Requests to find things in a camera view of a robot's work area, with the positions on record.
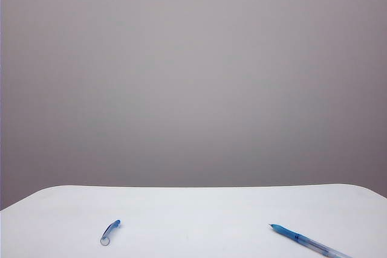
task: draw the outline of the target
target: wall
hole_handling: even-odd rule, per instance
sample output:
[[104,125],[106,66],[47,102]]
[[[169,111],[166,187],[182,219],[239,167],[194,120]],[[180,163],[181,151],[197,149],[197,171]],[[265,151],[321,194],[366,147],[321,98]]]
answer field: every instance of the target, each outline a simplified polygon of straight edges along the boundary
[[2,201],[62,184],[387,196],[386,0],[2,0]]

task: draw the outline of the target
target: pen cap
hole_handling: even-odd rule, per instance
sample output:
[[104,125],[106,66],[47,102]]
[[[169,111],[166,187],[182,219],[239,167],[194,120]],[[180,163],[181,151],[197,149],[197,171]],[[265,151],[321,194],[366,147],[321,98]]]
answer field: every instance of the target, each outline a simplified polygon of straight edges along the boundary
[[273,228],[273,230],[275,230],[275,232],[298,242],[298,237],[300,236],[299,234],[292,232],[292,231],[290,231],[290,230],[288,230],[280,225],[271,224],[270,226],[272,226],[272,228]]
[[108,226],[108,228],[105,230],[105,232],[103,232],[102,237],[100,239],[100,243],[103,246],[107,246],[110,244],[110,234],[111,234],[112,230],[114,230],[115,228],[118,228],[120,224],[121,224],[121,221],[116,220]]

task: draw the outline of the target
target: transparent pen barrel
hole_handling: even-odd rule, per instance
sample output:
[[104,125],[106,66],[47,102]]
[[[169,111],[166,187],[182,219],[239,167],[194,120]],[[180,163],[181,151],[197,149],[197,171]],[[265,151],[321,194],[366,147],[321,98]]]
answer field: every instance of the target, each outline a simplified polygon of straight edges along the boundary
[[322,245],[319,242],[311,240],[303,235],[299,235],[297,237],[297,242],[329,258],[352,258],[344,253],[338,252],[332,248]]

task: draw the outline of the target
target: pen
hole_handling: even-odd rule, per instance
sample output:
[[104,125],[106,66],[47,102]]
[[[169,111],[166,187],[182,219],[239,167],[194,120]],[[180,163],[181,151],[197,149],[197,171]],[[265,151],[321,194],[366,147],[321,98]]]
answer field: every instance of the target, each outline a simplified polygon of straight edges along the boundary
[[338,252],[332,248],[329,248],[325,245],[322,245],[322,244],[320,244],[314,240],[311,240],[311,239],[309,239],[301,234],[292,232],[292,231],[290,231],[290,230],[288,230],[280,225],[270,224],[270,226],[272,226],[272,228],[273,228],[273,230],[275,230],[275,232],[277,232],[281,235],[284,235],[285,237],[288,237],[288,238],[292,239],[293,241],[296,241],[297,243],[299,243],[305,247],[308,247],[309,249],[312,249],[315,252],[318,252],[324,256],[327,256],[330,258],[351,258],[350,256],[345,255],[344,253]]

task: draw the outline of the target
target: white table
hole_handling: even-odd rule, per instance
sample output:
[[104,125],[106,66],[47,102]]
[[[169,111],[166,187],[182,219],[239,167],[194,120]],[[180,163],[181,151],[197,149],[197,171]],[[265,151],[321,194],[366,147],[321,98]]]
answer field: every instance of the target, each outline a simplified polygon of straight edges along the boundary
[[[106,227],[120,219],[110,245]],[[280,224],[353,257],[387,257],[387,199],[355,185],[136,188],[65,185],[1,211],[1,256],[323,257]]]

